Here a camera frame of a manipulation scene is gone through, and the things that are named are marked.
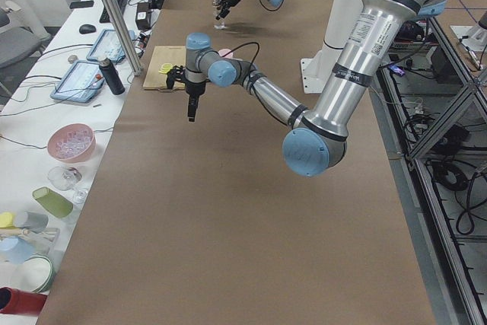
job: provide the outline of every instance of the black box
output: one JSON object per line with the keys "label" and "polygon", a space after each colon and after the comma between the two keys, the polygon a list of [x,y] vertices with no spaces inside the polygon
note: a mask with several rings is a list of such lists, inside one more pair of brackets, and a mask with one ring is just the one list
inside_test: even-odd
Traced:
{"label": "black box", "polygon": [[148,30],[151,28],[151,12],[149,3],[138,3],[137,13],[135,14],[135,24],[139,30]]}

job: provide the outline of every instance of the pink bowl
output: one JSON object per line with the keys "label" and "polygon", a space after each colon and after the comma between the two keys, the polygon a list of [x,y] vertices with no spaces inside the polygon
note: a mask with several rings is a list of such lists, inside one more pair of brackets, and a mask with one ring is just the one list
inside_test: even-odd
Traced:
{"label": "pink bowl", "polygon": [[73,123],[54,132],[47,142],[47,152],[63,163],[78,163],[88,160],[96,144],[90,126]]}

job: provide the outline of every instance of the white desk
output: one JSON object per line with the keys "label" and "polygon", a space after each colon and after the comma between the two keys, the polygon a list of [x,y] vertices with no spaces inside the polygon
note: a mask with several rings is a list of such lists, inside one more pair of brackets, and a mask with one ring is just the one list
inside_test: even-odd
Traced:
{"label": "white desk", "polygon": [[[132,3],[136,3],[136,0],[128,3],[124,12],[124,18],[127,27],[138,34],[135,25],[136,5],[130,5]],[[74,10],[49,44],[46,51],[79,43],[93,43],[102,29],[113,28],[110,23],[98,23],[102,10],[103,4],[101,0],[94,0],[93,8]],[[86,23],[93,24],[97,28],[97,32],[84,35],[80,34],[78,32],[79,26]],[[79,59],[85,59],[89,49],[89,46],[85,46],[48,53],[40,58],[29,75],[54,75],[62,77],[70,67],[68,56],[77,55]],[[126,90],[128,90],[133,78],[129,63],[123,61],[116,68]],[[57,80],[52,78],[27,79],[16,90],[13,98],[23,100],[30,86],[55,82]],[[88,104],[69,104],[63,102],[21,113],[16,116],[9,116],[30,108],[55,103],[56,101],[49,97],[53,87],[54,84],[49,84],[44,88],[30,89],[29,97],[22,103],[10,100],[2,113],[0,113],[0,133],[8,139],[25,144],[46,146],[49,137],[56,130],[69,123],[86,123],[93,130],[109,129],[115,123],[127,94],[126,91],[124,94],[115,96],[104,85],[101,92]],[[97,133],[97,146],[90,159],[84,163],[67,165],[76,167],[82,173],[83,178],[78,184],[80,187],[90,188],[93,183],[94,176],[103,157],[105,148],[108,145],[110,136],[111,132]],[[46,149],[26,148],[0,139],[0,212],[20,212],[27,210],[47,214],[49,216],[48,227],[59,228],[61,231],[55,246],[55,255],[52,257],[55,266],[59,266],[60,264],[71,237],[72,229],[66,226],[63,221],[47,213],[32,198],[32,192],[42,186],[47,186],[57,191],[48,181],[47,173],[52,167],[63,165],[63,163],[51,158]],[[72,198],[72,191],[57,192],[68,199]],[[10,285],[10,275],[15,268],[16,266],[11,263],[0,263],[0,287]],[[2,325],[34,324],[36,320],[35,317],[0,314],[0,323]]]}

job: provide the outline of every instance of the metal pole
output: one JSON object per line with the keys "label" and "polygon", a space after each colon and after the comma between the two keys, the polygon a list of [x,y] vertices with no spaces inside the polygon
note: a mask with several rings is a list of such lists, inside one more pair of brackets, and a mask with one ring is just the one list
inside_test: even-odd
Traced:
{"label": "metal pole", "polygon": [[119,37],[120,43],[125,51],[126,58],[129,60],[130,67],[134,72],[134,75],[140,75],[142,72],[142,64],[138,59],[137,53],[135,52],[132,40],[130,40],[129,30],[123,20],[122,12],[118,6],[116,0],[101,0],[103,5],[107,9],[108,15],[110,16],[110,21],[113,24],[113,28],[117,36]]}

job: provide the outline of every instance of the black thermos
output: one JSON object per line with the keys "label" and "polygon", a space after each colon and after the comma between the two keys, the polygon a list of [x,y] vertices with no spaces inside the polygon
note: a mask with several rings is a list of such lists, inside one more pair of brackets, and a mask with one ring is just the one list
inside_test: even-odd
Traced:
{"label": "black thermos", "polygon": [[120,80],[118,72],[116,72],[115,66],[110,59],[108,59],[105,55],[102,55],[98,58],[98,64],[100,66],[100,71],[105,78],[110,90],[115,95],[119,95],[125,91],[125,87]]}

